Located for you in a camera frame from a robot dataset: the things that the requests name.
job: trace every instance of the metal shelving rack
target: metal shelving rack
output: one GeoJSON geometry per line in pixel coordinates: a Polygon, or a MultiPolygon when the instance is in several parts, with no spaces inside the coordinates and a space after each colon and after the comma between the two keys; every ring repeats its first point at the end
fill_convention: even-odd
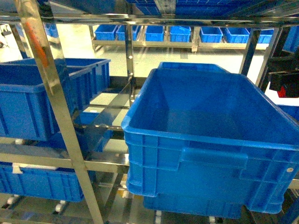
{"type": "MultiPolygon", "coordinates": [[[[38,214],[32,213],[29,217],[20,211],[11,209],[0,209],[0,221],[12,222],[19,224],[71,224],[71,223],[94,223],[104,224],[107,222],[108,214],[111,210],[111,205],[115,198],[116,191],[112,188],[108,201],[103,203],[99,195],[98,186],[92,184],[88,177],[88,170],[110,172],[117,174],[113,186],[119,186],[123,174],[128,172],[129,163],[128,157],[125,154],[112,153],[90,153],[87,159],[83,159],[78,140],[75,134],[73,125],[74,118],[77,113],[70,114],[63,88],[60,83],[60,77],[68,75],[64,62],[59,37],[56,39],[55,45],[47,41],[47,35],[44,30],[44,24],[55,23],[73,23],[85,24],[92,27],[97,24],[122,24],[125,25],[125,46],[127,58],[128,77],[111,77],[111,88],[122,88],[122,91],[115,99],[104,109],[104,112],[109,113],[112,118],[115,118],[122,108],[125,108],[125,103],[130,100],[130,104],[134,101],[135,90],[140,88],[144,82],[144,78],[136,78],[134,74],[134,58],[132,41],[132,28],[136,25],[187,25],[187,26],[219,26],[219,27],[249,27],[252,29],[249,42],[246,45],[243,62],[240,68],[240,73],[247,75],[249,66],[252,61],[257,41],[260,35],[259,28],[275,28],[272,40],[265,52],[264,63],[256,83],[257,86],[263,87],[268,85],[267,81],[267,61],[275,55],[279,55],[282,51],[284,42],[288,35],[290,26],[299,25],[297,17],[282,17],[290,15],[290,12],[298,13],[292,8],[286,8],[283,12],[279,12],[280,17],[221,17],[221,18],[206,18],[206,17],[190,17],[190,16],[145,16],[145,15],[129,15],[129,14],[56,14],[53,16],[50,5],[47,0],[14,0],[17,6],[18,14],[16,13],[1,13],[0,21],[12,24],[14,36],[17,37],[17,30],[14,24],[21,21],[26,36],[28,37],[29,45],[32,49],[38,69],[41,73],[43,83],[45,85],[50,103],[56,116],[60,131],[62,133],[68,153],[63,153],[52,148],[33,147],[26,145],[10,145],[2,144],[0,147],[0,160],[4,162],[17,162],[44,166],[54,166],[62,168],[72,168],[75,170],[81,188],[83,190],[85,201],[89,208],[91,219],[67,217],[57,214],[38,214]]],[[[160,11],[166,14],[171,14],[175,9],[175,0],[155,0],[160,11]]],[[[262,1],[259,4],[267,4],[268,1],[262,1]]],[[[23,57],[29,56],[24,41],[17,39],[20,51],[23,57]]],[[[121,131],[120,127],[108,126],[99,123],[101,114],[98,118],[86,128],[89,134],[93,135],[93,139],[101,137],[107,130],[121,131]]],[[[291,183],[291,188],[299,189],[299,180],[295,179],[291,183]]],[[[243,211],[242,217],[247,217],[242,223],[275,223],[277,216],[269,214],[261,214],[243,211]]],[[[234,220],[224,220],[224,223],[236,224],[234,220]]]]}

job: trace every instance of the blue crate on shelf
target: blue crate on shelf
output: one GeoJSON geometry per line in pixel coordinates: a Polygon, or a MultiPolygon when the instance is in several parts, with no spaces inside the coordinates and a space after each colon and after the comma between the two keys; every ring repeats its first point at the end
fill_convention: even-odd
{"type": "Polygon", "coordinates": [[[262,30],[257,43],[270,43],[273,33],[274,29],[262,30]]]}
{"type": "Polygon", "coordinates": [[[181,63],[181,62],[161,62],[159,69],[178,69],[178,70],[195,70],[195,71],[212,71],[229,73],[216,64],[204,63],[181,63]]]}
{"type": "Polygon", "coordinates": [[[249,32],[246,28],[223,28],[224,36],[228,43],[247,43],[249,32]]]}
{"type": "Polygon", "coordinates": [[[99,25],[94,33],[99,41],[114,41],[117,29],[116,25],[99,25]]]}
{"type": "Polygon", "coordinates": [[[145,40],[162,42],[164,40],[164,27],[148,26],[145,32],[145,40]]]}
{"type": "MultiPolygon", "coordinates": [[[[1,193],[68,202],[80,202],[84,198],[73,169],[21,168],[21,171],[22,174],[13,174],[11,163],[0,162],[1,193]]],[[[93,181],[95,172],[89,171],[89,176],[93,181]]]]}
{"type": "MultiPolygon", "coordinates": [[[[103,92],[110,85],[109,77],[109,63],[110,59],[94,59],[94,58],[66,58],[66,65],[69,72],[78,71],[82,69],[91,69],[91,72],[87,72],[86,75],[79,79],[73,80],[74,87],[77,89],[77,93],[83,93],[88,95],[90,99],[103,92]]],[[[15,65],[36,65],[36,61],[33,58],[4,62],[1,64],[15,64],[15,65]]],[[[82,110],[88,104],[79,105],[79,109],[82,110]]]]}
{"type": "Polygon", "coordinates": [[[160,15],[155,3],[136,4],[136,7],[145,15],[160,15]]]}
{"type": "MultiPolygon", "coordinates": [[[[85,124],[90,124],[98,113],[82,112],[80,118],[85,124]]],[[[102,152],[112,136],[112,131],[106,131],[93,151],[102,152]]],[[[84,133],[77,133],[77,138],[83,156],[91,151],[88,148],[88,138],[84,133]]],[[[52,147],[66,150],[61,133],[56,133],[49,141],[40,141],[37,147],[52,147]]],[[[0,162],[0,192],[21,196],[33,196],[68,202],[80,202],[84,198],[78,178],[73,169],[57,168],[56,170],[40,168],[21,168],[22,174],[13,174],[11,163],[0,162]]],[[[95,172],[88,171],[91,181],[95,179],[95,172]]]]}
{"type": "Polygon", "coordinates": [[[156,197],[144,197],[143,205],[147,209],[176,213],[223,218],[240,218],[241,205],[204,200],[200,197],[158,194],[156,197]]]}
{"type": "MultiPolygon", "coordinates": [[[[80,66],[83,61],[68,68],[70,76],[62,80],[71,112],[75,106],[86,108],[92,99],[92,90],[99,90],[98,82],[104,82],[104,76],[109,74],[109,60],[102,65],[97,64],[97,59],[94,62],[84,69],[80,66]]],[[[59,128],[37,66],[1,64],[0,72],[5,74],[0,77],[0,136],[49,140],[59,128]]]]}
{"type": "MultiPolygon", "coordinates": [[[[137,36],[138,36],[139,31],[140,31],[140,28],[141,28],[141,26],[133,26],[132,27],[133,41],[137,40],[137,36]]],[[[124,26],[120,26],[118,28],[118,30],[116,31],[116,34],[118,36],[118,40],[119,41],[124,41],[126,39],[125,38],[125,27],[124,26]]]]}
{"type": "Polygon", "coordinates": [[[189,42],[191,36],[191,27],[174,26],[170,27],[171,42],[189,42]]]}
{"type": "Polygon", "coordinates": [[[230,7],[217,6],[176,6],[176,15],[222,16],[231,10],[230,7]]]}
{"type": "Polygon", "coordinates": [[[239,74],[152,70],[121,126],[137,195],[278,213],[299,170],[299,125],[239,74]]]}
{"type": "Polygon", "coordinates": [[[219,27],[202,27],[200,28],[201,42],[220,43],[223,33],[219,27]]]}
{"type": "Polygon", "coordinates": [[[299,46],[299,26],[292,27],[285,41],[284,50],[295,52],[299,46]]]}

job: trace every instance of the floor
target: floor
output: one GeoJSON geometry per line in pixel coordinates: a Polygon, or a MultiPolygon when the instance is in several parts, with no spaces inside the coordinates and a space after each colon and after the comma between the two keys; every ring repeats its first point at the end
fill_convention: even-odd
{"type": "MultiPolygon", "coordinates": [[[[96,54],[92,49],[88,26],[85,25],[58,25],[58,32],[65,57],[74,58],[108,58],[111,59],[110,75],[126,76],[126,57],[124,47],[102,47],[96,54]]],[[[0,35],[0,41],[7,46],[0,49],[0,62],[19,60],[21,55],[12,35],[4,38],[0,35]]],[[[249,70],[248,78],[255,83],[257,75],[263,62],[264,51],[258,51],[254,55],[252,65],[249,70]]],[[[137,48],[134,49],[135,76],[147,77],[149,72],[157,68],[160,62],[190,62],[190,63],[214,63],[232,73],[238,73],[243,57],[242,50],[203,50],[200,49],[196,54],[180,49],[160,49],[160,48],[137,48]]],[[[276,104],[298,105],[299,99],[279,99],[276,92],[267,90],[266,95],[276,104]]],[[[115,97],[114,94],[101,94],[92,103],[107,105],[115,97]]],[[[100,112],[99,108],[88,108],[87,111],[100,112]]],[[[120,115],[114,121],[114,125],[120,125],[126,110],[121,111],[120,115]]],[[[11,139],[0,139],[0,143],[11,143],[11,139]]],[[[0,196],[0,203],[3,204],[7,195],[0,196]]],[[[22,201],[20,208],[22,210],[34,209],[37,212],[51,212],[56,201],[29,198],[22,201]]],[[[81,206],[75,203],[70,204],[71,209],[67,210],[66,215],[77,215],[89,217],[85,202],[81,206]]],[[[163,217],[172,217],[169,223],[184,223],[173,213],[166,213],[163,217]]],[[[110,220],[116,222],[130,223],[153,223],[153,211],[147,210],[142,206],[141,198],[127,199],[121,194],[117,194],[116,202],[112,208],[110,220]]],[[[188,216],[184,220],[194,220],[194,223],[206,223],[201,221],[201,217],[188,216]]]]}

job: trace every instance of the crate handle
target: crate handle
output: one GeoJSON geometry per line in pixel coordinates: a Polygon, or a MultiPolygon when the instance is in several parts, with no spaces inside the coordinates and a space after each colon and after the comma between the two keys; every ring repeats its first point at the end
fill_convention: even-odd
{"type": "Polygon", "coordinates": [[[224,168],[245,169],[248,156],[244,153],[185,147],[183,148],[180,160],[224,168]]]}

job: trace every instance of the vertical metal post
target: vertical metal post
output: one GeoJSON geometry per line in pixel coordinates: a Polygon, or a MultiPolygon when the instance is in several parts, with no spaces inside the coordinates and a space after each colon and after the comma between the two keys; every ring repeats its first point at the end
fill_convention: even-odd
{"type": "Polygon", "coordinates": [[[194,27],[192,38],[192,53],[198,51],[200,27],[194,27]]]}
{"type": "Polygon", "coordinates": [[[95,224],[103,224],[70,116],[71,107],[64,95],[64,87],[70,81],[60,41],[52,52],[43,26],[43,22],[54,24],[50,3],[48,0],[14,1],[89,211],[95,224]]]}
{"type": "Polygon", "coordinates": [[[244,52],[243,60],[241,63],[240,71],[239,74],[243,74],[245,76],[248,75],[248,71],[251,65],[251,61],[254,55],[254,52],[256,50],[256,45],[258,42],[258,39],[260,37],[261,30],[255,30],[251,29],[250,35],[249,35],[249,40],[246,45],[246,49],[244,52]]]}
{"type": "MultiPolygon", "coordinates": [[[[93,42],[93,40],[94,40],[93,26],[92,26],[92,25],[89,25],[88,27],[89,27],[90,39],[91,39],[92,42],[93,42]]],[[[92,46],[93,46],[93,51],[94,51],[94,53],[95,53],[96,46],[95,46],[93,43],[92,43],[92,46]]]]}
{"type": "Polygon", "coordinates": [[[272,57],[279,57],[281,51],[285,45],[285,41],[289,35],[290,27],[286,28],[275,28],[272,39],[270,41],[269,47],[266,49],[265,55],[263,57],[263,64],[258,74],[256,80],[256,86],[260,88],[263,92],[266,92],[266,89],[269,84],[268,80],[268,60],[272,57]]]}
{"type": "Polygon", "coordinates": [[[16,24],[16,25],[10,24],[9,26],[10,26],[11,32],[14,35],[14,39],[18,45],[18,48],[20,50],[22,58],[25,59],[25,58],[31,57],[31,53],[30,53],[29,47],[26,43],[26,38],[22,31],[21,26],[19,24],[16,24]]]}
{"type": "Polygon", "coordinates": [[[126,37],[126,58],[127,58],[127,75],[128,82],[131,84],[130,91],[130,106],[133,104],[135,99],[135,74],[134,74],[134,60],[133,60],[133,37],[132,37],[132,26],[125,26],[125,37],[126,37]]]}

